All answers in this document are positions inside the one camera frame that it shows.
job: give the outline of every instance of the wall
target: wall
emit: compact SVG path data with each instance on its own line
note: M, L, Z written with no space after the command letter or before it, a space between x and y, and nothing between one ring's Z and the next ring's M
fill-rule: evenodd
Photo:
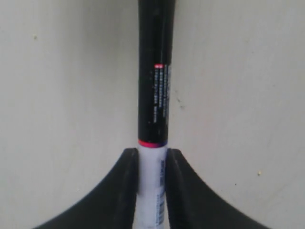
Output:
M24 229L137 143L137 1L0 0L0 12L0 228ZM170 145L277 229L305 226L304 21L302 0L176 9Z

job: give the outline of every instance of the white wall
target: white wall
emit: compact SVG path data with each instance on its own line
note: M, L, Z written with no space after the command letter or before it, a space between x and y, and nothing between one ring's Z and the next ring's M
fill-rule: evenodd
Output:
M0 228L136 146L137 29L136 0L0 0ZM304 228L305 1L179 0L172 78L170 145L249 216Z

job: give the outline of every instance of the red stripe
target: red stripe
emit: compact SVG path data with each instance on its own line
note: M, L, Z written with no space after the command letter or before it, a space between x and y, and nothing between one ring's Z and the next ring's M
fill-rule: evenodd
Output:
M157 63L154 65L155 68L163 68L164 67L164 64L162 63Z
M166 145L165 144L161 144L161 143L149 143L149 142L143 142L141 140L139 140L139 144L142 145L143 147L147 147L147 148L160 148Z

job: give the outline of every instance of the black plastic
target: black plastic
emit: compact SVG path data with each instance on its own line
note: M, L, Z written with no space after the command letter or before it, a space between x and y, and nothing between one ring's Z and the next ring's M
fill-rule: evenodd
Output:
M267 229L216 195L179 150L168 150L165 177L171 229Z
M138 135L145 143L167 143L169 85L175 0L138 0Z
M36 229L131 229L138 189L137 149L125 149L83 200Z

